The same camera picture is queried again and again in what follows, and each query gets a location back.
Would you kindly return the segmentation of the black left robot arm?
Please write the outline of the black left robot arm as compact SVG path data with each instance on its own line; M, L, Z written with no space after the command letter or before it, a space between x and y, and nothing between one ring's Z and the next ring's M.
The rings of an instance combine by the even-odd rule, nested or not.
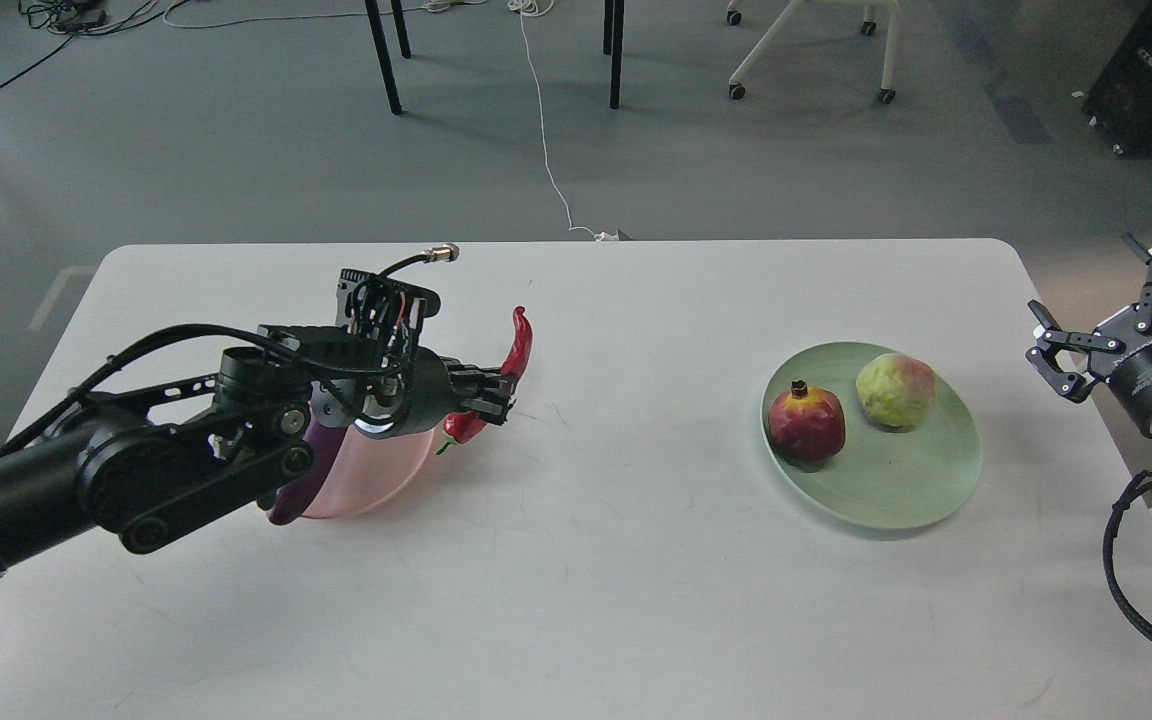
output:
M525 310L502 364L467 365L420 346L442 301L396 278L458 255L343 270L329 325L172 325L111 355L0 447L0 574L93 528L151 553L247 503L291 523L328 473L320 430L438 429L452 446L502 425L535 338Z

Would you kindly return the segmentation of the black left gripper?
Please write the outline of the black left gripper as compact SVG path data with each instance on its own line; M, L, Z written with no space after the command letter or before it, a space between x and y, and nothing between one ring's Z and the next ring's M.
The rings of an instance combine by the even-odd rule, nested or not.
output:
M448 363L447 370L442 356L419 350L407 372L365 386L356 429L372 439L419 434L448 414L445 429L461 429L470 415L503 425L516 396L506 384L499 367Z

